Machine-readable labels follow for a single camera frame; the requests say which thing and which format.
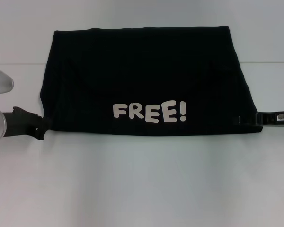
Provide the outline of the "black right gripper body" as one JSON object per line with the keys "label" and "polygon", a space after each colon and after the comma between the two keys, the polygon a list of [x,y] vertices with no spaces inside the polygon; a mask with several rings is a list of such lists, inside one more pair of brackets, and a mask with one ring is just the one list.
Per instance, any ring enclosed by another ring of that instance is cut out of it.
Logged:
{"label": "black right gripper body", "polygon": [[284,111],[258,112],[257,126],[284,127]]}

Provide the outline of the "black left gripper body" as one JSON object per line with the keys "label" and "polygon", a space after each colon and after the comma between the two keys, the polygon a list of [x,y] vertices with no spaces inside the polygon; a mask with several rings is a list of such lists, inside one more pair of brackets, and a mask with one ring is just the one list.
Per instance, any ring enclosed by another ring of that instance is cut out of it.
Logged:
{"label": "black left gripper body", "polygon": [[6,132],[4,137],[28,135],[35,138],[38,128],[39,115],[13,107],[12,112],[3,113],[6,120]]}

